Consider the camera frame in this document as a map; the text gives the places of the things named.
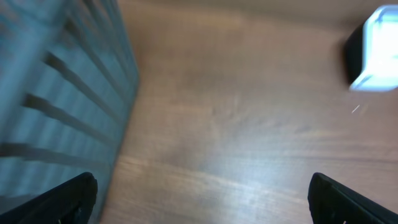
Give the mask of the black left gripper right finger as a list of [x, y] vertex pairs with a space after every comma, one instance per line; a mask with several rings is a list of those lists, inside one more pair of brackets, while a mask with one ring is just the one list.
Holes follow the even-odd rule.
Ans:
[[397, 224], [397, 214], [325, 174], [313, 174], [308, 204], [314, 224]]

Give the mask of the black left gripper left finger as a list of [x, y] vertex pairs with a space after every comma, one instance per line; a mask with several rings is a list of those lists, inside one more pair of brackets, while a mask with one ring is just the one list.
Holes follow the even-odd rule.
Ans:
[[97, 180], [84, 172], [1, 214], [1, 224], [87, 224], [97, 193]]

